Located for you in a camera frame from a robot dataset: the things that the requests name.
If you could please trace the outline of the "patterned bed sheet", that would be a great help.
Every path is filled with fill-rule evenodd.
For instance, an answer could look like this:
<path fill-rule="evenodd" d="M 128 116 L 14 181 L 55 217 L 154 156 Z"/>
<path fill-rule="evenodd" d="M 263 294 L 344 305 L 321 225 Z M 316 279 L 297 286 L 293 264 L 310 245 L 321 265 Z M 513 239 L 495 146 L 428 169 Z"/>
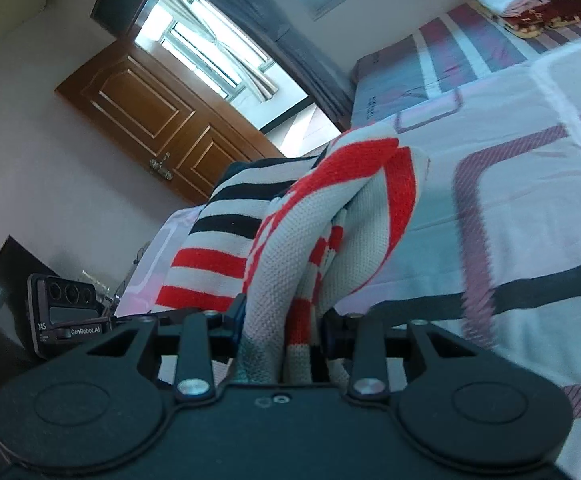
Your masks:
<path fill-rule="evenodd" d="M 331 309 L 420 318 L 555 382 L 575 419 L 557 463 L 581 479 L 581 39 L 380 122 L 427 174 L 391 256 Z M 160 312 L 206 204 L 160 229 L 120 315 Z"/>

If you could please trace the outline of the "brown wooden door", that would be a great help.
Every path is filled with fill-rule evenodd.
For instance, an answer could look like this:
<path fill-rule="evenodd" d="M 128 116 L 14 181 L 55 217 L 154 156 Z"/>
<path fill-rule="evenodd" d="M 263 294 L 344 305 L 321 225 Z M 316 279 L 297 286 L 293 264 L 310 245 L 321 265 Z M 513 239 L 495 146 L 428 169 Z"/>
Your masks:
<path fill-rule="evenodd" d="M 154 41 L 114 41 L 56 92 L 193 205 L 208 200 L 233 162 L 281 154 L 238 110 Z"/>

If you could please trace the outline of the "striped knit sweater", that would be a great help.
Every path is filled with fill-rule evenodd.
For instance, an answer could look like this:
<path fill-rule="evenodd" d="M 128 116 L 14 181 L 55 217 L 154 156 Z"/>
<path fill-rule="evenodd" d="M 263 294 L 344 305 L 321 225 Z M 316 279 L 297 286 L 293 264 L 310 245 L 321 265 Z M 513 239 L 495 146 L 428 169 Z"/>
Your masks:
<path fill-rule="evenodd" d="M 428 166 L 386 122 L 318 156 L 233 165 L 176 252 L 155 310 L 224 312 L 244 296 L 236 380 L 345 385 L 343 360 L 319 349 L 319 323 L 391 256 Z"/>

